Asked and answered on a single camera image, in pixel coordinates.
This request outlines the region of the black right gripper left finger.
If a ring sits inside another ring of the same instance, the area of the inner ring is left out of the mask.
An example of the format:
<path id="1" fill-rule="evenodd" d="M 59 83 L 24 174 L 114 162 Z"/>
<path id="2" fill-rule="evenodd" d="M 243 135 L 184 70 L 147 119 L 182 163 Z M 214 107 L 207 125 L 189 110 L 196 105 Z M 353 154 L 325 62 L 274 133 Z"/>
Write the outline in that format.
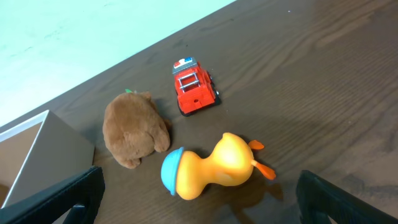
<path id="1" fill-rule="evenodd" d="M 1 209 L 1 223 L 93 224 L 105 190 L 103 170 L 93 166 L 20 202 Z"/>

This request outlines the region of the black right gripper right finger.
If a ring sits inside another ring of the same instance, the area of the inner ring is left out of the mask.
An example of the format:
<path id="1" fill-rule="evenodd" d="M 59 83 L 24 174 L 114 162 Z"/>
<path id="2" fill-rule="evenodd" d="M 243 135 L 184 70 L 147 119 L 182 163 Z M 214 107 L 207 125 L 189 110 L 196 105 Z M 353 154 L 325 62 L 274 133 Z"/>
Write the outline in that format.
<path id="1" fill-rule="evenodd" d="M 356 198 L 320 176 L 302 170 L 296 196 L 300 221 L 306 224 L 397 224 L 397 219 Z"/>

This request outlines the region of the brown plush bear toy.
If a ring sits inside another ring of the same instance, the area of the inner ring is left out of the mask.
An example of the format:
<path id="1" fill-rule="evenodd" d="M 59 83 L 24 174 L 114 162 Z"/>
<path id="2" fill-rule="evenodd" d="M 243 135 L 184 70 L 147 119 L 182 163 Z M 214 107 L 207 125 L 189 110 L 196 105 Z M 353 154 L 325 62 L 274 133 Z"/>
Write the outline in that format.
<path id="1" fill-rule="evenodd" d="M 146 92 L 118 95 L 104 112 L 103 136 L 106 148 L 123 167 L 135 169 L 141 158 L 170 147 L 171 122 L 161 117 Z"/>

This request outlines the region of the yellow rubber duck blue hat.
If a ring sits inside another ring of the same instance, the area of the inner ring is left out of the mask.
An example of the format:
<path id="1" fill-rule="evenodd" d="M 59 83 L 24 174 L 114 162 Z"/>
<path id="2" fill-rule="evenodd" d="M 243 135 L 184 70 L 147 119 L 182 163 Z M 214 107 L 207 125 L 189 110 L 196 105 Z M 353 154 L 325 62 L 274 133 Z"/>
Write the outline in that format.
<path id="1" fill-rule="evenodd" d="M 206 158 L 184 147 L 168 154 L 162 163 L 161 181 L 171 195 L 193 200 L 208 184 L 232 187 L 245 183 L 255 168 L 274 180 L 275 171 L 254 159 L 253 150 L 261 149 L 264 145 L 257 140 L 246 142 L 233 133 L 223 133 Z"/>

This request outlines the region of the red toy fire truck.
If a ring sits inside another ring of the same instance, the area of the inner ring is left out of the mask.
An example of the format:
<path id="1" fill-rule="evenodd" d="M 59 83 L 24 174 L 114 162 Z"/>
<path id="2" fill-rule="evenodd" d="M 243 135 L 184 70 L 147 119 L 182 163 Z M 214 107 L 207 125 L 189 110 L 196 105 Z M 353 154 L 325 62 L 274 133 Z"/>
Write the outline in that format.
<path id="1" fill-rule="evenodd" d="M 172 67 L 177 105 L 183 116 L 221 103 L 210 73 L 194 57 L 176 61 Z"/>

